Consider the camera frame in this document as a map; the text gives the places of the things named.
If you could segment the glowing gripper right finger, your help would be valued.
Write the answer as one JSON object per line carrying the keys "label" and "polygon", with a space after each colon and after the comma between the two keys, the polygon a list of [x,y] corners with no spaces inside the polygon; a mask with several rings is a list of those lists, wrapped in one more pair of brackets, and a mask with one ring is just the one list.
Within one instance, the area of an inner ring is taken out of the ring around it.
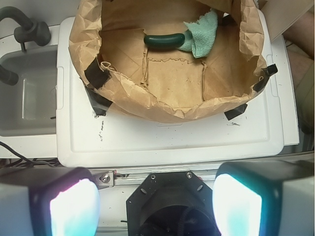
{"label": "glowing gripper right finger", "polygon": [[229,161],[213,185],[223,236],[313,236],[315,169],[310,161]]}

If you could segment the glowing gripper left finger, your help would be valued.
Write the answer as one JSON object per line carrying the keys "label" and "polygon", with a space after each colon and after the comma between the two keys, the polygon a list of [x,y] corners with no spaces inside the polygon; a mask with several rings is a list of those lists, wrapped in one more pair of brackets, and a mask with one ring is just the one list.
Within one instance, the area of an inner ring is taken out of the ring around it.
{"label": "glowing gripper left finger", "polygon": [[94,236],[99,215],[99,191],[86,168],[0,171],[2,236]]}

